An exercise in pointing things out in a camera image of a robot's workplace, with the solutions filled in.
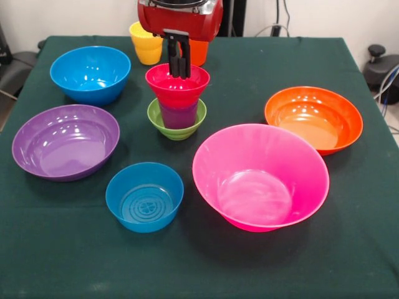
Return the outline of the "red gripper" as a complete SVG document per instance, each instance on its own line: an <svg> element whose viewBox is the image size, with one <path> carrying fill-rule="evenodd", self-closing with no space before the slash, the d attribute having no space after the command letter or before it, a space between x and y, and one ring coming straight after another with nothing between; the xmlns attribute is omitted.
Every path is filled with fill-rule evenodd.
<svg viewBox="0 0 399 299"><path fill-rule="evenodd" d="M190 78L190 39L211 42L223 18L222 1L138 1L140 24L152 34L184 35L178 40L168 35L168 63L172 77Z"/></svg>

